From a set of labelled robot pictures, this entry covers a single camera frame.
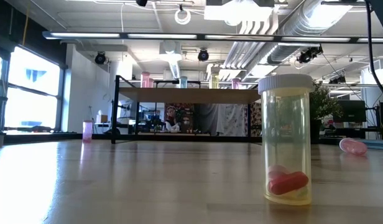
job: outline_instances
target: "white bottle cap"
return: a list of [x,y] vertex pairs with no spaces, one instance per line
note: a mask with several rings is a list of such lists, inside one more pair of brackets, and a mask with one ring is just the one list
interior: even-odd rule
[[265,77],[259,80],[258,93],[278,88],[307,88],[313,91],[313,80],[309,75],[285,74]]

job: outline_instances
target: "wooden table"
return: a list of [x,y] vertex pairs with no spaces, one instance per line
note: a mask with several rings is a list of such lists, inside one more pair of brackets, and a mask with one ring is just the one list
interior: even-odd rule
[[200,88],[120,88],[120,94],[149,103],[229,103],[249,104],[261,98],[257,90]]
[[383,224],[383,151],[313,146],[313,203],[262,196],[257,144],[81,140],[0,149],[0,223]]

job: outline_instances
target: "glass jar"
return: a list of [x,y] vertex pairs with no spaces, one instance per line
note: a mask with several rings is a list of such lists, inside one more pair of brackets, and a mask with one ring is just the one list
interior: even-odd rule
[[264,196],[287,205],[311,202],[308,75],[288,74],[259,81],[262,100]]
[[182,76],[179,78],[179,88],[187,88],[187,77]]

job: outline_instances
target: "shelf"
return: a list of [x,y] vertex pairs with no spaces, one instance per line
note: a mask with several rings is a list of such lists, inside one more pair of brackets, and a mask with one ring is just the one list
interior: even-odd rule
[[248,104],[261,98],[257,90],[120,88],[119,92],[132,100],[149,103]]

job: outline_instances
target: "potted plant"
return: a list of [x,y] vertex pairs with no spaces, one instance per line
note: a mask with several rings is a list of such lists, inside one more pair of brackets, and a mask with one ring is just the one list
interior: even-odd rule
[[318,144],[321,120],[330,114],[341,116],[342,108],[335,98],[330,98],[330,89],[321,86],[322,82],[313,85],[315,90],[310,93],[310,142]]

